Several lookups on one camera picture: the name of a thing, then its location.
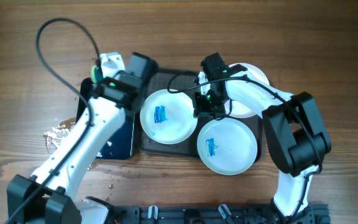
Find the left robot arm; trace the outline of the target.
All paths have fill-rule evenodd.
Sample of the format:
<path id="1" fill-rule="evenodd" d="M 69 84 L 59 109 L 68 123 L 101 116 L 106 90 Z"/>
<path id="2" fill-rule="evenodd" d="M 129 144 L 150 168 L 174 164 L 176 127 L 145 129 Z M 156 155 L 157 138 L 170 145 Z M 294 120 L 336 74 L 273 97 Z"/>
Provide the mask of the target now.
<path id="1" fill-rule="evenodd" d="M 16 175 L 7 188 L 8 223 L 107 223 L 114 207 L 93 197 L 76 202 L 87 168 L 126 119 L 141 108 L 153 59 L 134 52 L 123 70 L 102 77 L 69 135 L 29 178 Z"/>

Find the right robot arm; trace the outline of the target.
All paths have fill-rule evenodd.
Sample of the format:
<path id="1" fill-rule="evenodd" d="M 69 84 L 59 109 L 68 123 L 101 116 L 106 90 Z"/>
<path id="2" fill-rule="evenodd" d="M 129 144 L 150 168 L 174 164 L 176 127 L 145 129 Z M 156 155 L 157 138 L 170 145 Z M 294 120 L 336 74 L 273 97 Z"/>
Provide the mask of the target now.
<path id="1" fill-rule="evenodd" d="M 274 207 L 282 221 L 299 220 L 308 205 L 311 178 L 321 173 L 332 146 L 314 98 L 307 92 L 294 95 L 267 85 L 245 65 L 226 65 L 218 53 L 205 57 L 201 68 L 194 115 L 227 121 L 229 110 L 224 104 L 229 100 L 258 115 L 270 157 L 280 171 Z"/>

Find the green yellow sponge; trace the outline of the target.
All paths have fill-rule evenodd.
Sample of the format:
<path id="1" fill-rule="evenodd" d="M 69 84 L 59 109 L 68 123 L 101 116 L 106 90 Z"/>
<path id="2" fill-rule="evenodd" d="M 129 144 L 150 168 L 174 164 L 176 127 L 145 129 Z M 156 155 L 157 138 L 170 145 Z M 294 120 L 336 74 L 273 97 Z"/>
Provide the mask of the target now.
<path id="1" fill-rule="evenodd" d="M 97 65 L 93 65 L 90 72 L 90 78 L 94 84 L 100 82 L 103 79 L 102 69 Z"/>

